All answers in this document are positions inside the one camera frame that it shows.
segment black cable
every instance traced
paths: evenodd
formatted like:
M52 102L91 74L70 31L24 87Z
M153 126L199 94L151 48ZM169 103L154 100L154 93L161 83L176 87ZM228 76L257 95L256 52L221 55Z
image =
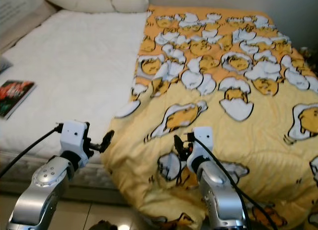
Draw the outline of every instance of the black cable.
M233 181L232 177L230 176L230 174L228 173L228 171L223 167L223 165L220 163L220 161L215 157L215 155L212 154L212 152L197 138L194 138L194 140L199 143L206 151L207 153L209 153L209 155L212 157L212 159L215 161L215 163L218 165L218 167L224 172L224 174L227 176L227 178L229 178L231 185L233 186L233 188L237 191L238 196L242 202L242 207L243 207L243 211L244 211L244 215L245 218L247 219L246 224L247 224L247 229L251 229L250 228L250 222L249 222L249 217L248 217L248 213L247 213L247 209L245 206L245 203L243 201L242 195L249 200L255 207L257 207L263 214L264 216L267 218L267 220L269 221L269 223L271 224L272 228L274 230L278 230L275 223L273 222L273 220L271 219L271 217L265 212L265 210L258 204L256 203L252 198L250 198L247 194L245 194L240 188L238 188L238 186L235 184L235 182Z
M37 144L39 144L41 141L43 141L45 138L47 138L49 135L51 135L54 132L59 132L62 131L63 124L59 124L56 128L50 130L47 134L42 136L40 139L38 139L36 142L31 144L27 149L22 151L16 158L13 159L1 172L0 172L0 178L4 176L8 170L19 160L21 159L22 156L24 156L26 153L28 153L29 150L31 150L33 147L35 147Z

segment gray fabric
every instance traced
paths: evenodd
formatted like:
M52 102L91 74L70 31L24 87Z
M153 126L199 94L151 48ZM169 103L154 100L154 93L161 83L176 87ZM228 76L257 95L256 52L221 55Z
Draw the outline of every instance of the gray fabric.
M0 74L11 66L12 66L12 63L10 63L9 60L7 60L4 57L0 57Z

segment white pillow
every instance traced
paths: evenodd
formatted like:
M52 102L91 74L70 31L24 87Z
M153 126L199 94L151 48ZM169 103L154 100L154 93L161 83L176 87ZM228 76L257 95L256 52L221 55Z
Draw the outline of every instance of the white pillow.
M99 12L144 12L148 0L48 0L67 10L89 13Z
M149 0L111 0L118 12L145 12L149 6Z

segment mattress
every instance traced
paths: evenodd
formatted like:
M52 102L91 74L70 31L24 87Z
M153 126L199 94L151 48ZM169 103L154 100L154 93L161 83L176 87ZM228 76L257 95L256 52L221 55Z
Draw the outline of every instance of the mattress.
M127 103L146 13L87 14L62 10L3 56L13 67L0 75L31 80L37 87L8 120L0 120L0 166L39 137L70 119L88 121L100 143L114 112ZM59 154L60 134L32 149L3 179L29 181L34 170ZM99 154L76 176L76 185L112 186Z
M208 126L214 155L277 227L316 226L318 78L289 37L259 11L150 6L148 15L131 102L102 155L124 197L159 227L200 229L199 161L187 164L191 148L177 151L174 135L185 147L186 133Z

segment wall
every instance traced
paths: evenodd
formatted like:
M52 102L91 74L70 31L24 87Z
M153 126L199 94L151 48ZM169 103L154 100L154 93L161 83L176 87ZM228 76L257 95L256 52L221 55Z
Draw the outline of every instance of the wall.
M273 18L295 47L318 46L318 0L150 0L150 3L260 10Z

